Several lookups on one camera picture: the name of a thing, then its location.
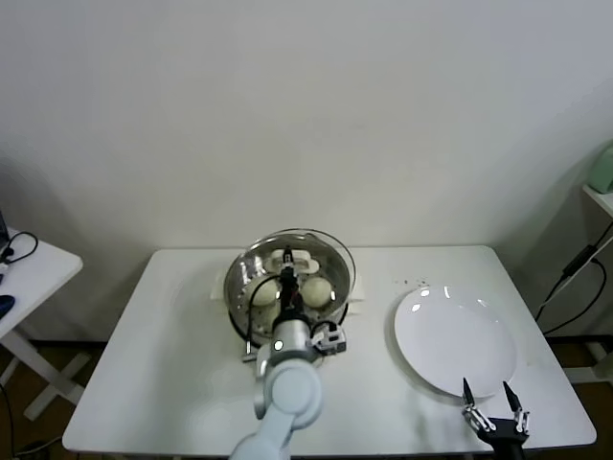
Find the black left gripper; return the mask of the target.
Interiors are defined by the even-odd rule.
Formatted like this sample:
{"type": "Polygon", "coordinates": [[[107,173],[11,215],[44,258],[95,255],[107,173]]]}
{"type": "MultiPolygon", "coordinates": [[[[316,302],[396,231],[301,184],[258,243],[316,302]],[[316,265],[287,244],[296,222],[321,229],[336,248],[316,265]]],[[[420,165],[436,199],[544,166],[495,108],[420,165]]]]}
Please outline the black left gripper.
{"type": "Polygon", "coordinates": [[[287,245],[283,251],[282,271],[280,274],[280,317],[283,319],[297,317],[303,313],[303,301],[299,293],[299,284],[293,269],[294,265],[292,250],[287,245]]]}

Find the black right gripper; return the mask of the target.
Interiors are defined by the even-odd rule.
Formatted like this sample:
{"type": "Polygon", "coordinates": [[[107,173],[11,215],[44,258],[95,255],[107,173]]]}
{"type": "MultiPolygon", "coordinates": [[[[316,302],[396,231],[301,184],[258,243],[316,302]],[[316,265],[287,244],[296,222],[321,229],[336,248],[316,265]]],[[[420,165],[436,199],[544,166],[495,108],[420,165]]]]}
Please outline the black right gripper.
{"type": "Polygon", "coordinates": [[[477,407],[466,378],[463,378],[463,415],[473,431],[482,431],[482,441],[492,447],[494,459],[526,460],[523,445],[529,438],[530,412],[523,409],[518,396],[506,381],[503,382],[503,387],[513,420],[490,420],[485,416],[477,407]]]}

